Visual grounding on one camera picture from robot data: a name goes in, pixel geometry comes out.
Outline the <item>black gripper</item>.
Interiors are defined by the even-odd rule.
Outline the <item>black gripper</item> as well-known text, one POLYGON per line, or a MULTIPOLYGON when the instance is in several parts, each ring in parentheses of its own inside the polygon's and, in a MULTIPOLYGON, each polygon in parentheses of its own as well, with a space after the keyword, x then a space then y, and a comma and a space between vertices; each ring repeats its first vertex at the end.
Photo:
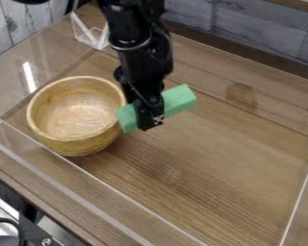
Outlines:
POLYGON ((137 128, 146 131, 164 120, 162 80, 173 70, 170 35, 164 25, 142 30, 116 26, 109 43, 120 58, 114 79, 126 103, 134 102, 137 128))

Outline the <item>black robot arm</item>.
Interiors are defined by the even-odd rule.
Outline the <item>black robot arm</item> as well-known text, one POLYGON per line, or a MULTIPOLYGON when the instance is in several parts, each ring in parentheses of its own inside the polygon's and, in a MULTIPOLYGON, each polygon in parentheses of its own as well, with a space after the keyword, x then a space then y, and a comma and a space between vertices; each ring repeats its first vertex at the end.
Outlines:
POLYGON ((173 71, 169 31, 161 22, 164 0, 96 0, 108 22, 109 43, 120 66, 114 78, 145 131, 162 123, 164 78, 173 71))

